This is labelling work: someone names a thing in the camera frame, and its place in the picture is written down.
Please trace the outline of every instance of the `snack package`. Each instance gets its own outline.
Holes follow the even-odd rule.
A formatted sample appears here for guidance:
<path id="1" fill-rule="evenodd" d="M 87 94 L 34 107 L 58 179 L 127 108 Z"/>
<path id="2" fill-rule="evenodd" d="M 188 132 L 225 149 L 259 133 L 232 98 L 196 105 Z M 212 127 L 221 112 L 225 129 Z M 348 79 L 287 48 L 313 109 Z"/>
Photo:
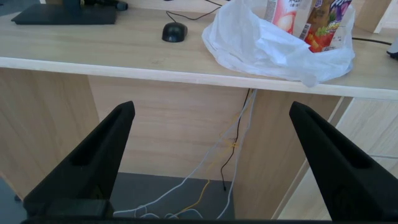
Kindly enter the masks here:
<path id="1" fill-rule="evenodd" d="M 317 0 L 300 39 L 314 53 L 329 50 L 333 36 L 352 0 Z"/>
<path id="2" fill-rule="evenodd" d="M 302 0 L 268 0 L 264 19 L 284 31 L 293 34 L 294 20 L 301 1 Z"/>

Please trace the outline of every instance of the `wooden desk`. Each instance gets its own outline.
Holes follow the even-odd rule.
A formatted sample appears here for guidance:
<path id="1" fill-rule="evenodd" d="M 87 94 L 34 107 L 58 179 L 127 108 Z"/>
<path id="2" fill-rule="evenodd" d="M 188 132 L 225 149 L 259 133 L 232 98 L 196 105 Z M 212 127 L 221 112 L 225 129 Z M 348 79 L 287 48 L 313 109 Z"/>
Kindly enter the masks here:
<path id="1" fill-rule="evenodd" d="M 133 8 L 115 26 L 17 26 L 13 16 L 0 17 L 0 169 L 22 198 L 128 100 L 137 115 L 120 171 L 185 177 L 236 119 L 247 88 L 259 89 L 234 186 L 237 218 L 295 218 L 289 206 L 300 202 L 294 195 L 300 196 L 308 165 L 288 116 L 293 101 L 311 106 L 354 142 L 383 149 L 367 152 L 398 156 L 398 62 L 385 45 L 354 42 L 350 74 L 307 88 L 218 65 L 201 41 L 211 16 L 181 20 L 189 31 L 179 44 L 161 41 L 169 22 L 161 10 Z M 371 37 L 392 41 L 395 34 Z M 220 179 L 234 135 L 194 177 Z"/>

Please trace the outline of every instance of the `black computer mouse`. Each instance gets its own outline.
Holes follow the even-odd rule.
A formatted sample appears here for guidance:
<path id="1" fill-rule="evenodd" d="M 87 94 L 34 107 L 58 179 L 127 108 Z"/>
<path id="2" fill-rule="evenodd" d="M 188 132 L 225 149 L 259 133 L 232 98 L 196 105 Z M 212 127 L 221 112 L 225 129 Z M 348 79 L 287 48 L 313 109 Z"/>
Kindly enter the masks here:
<path id="1" fill-rule="evenodd" d="M 186 25 L 179 22 L 171 22 L 164 26 L 162 40 L 171 43 L 183 42 L 187 33 L 188 27 Z"/>

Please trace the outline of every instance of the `plastic bag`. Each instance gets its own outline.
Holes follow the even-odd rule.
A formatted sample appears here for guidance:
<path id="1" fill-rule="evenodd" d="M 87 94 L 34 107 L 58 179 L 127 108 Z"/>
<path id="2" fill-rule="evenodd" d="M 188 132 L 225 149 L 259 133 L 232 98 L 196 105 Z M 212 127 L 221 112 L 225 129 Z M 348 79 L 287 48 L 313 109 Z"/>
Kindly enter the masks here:
<path id="1" fill-rule="evenodd" d="M 336 31 L 331 44 L 335 49 L 312 53 L 303 40 L 255 14 L 266 5 L 265 0 L 231 1 L 203 31 L 202 39 L 220 65 L 238 72 L 299 80 L 306 86 L 341 77 L 352 70 L 355 57 L 352 6 Z M 295 29 L 304 27 L 305 22 L 306 19 L 301 22 L 296 19 Z"/>

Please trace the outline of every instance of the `floor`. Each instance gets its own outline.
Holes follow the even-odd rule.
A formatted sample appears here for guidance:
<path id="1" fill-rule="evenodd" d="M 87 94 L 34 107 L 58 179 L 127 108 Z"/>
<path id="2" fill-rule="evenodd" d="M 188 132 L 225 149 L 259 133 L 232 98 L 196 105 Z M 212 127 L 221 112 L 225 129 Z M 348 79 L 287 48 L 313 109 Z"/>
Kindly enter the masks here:
<path id="1" fill-rule="evenodd" d="M 39 0 L 0 0 L 0 16 L 21 12 Z"/>
<path id="2" fill-rule="evenodd" d="M 111 203 L 115 209 L 127 210 L 151 202 L 172 187 L 181 183 L 183 178 L 159 177 L 153 175 L 119 173 L 111 196 Z M 154 213 L 160 218 L 168 213 L 177 213 L 185 207 L 195 203 L 202 191 L 206 180 L 188 179 L 179 189 L 164 197 L 159 202 L 147 207 L 148 213 Z M 26 212 L 22 202 L 14 200 L 15 193 L 0 178 L 0 220 L 1 223 L 17 224 L 26 219 Z M 213 220 L 225 208 L 228 191 L 223 190 L 221 181 L 211 181 L 206 188 L 201 202 L 195 206 L 204 219 Z M 145 209 L 138 210 L 136 217 L 145 214 Z M 121 213 L 115 217 L 134 217 L 134 212 Z M 200 219 L 195 212 L 187 212 L 178 216 L 186 219 Z M 221 219 L 234 219 L 233 199 Z"/>

